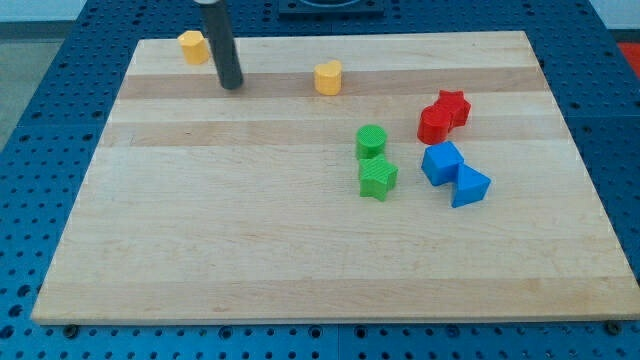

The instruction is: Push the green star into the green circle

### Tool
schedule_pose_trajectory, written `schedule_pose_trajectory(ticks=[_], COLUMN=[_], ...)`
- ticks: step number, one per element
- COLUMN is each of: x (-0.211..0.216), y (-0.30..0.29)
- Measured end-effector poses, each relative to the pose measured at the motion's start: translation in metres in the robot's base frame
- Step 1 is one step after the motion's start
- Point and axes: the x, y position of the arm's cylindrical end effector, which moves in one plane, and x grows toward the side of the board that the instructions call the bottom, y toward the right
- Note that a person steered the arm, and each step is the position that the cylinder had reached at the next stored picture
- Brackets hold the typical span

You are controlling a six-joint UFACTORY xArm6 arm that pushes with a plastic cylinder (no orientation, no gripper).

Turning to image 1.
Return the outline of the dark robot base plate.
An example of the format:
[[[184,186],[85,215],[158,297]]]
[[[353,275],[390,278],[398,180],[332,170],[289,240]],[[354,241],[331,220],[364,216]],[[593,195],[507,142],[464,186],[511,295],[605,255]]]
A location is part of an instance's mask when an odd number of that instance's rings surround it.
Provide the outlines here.
[[[387,0],[279,0],[280,18],[302,16],[382,15]]]

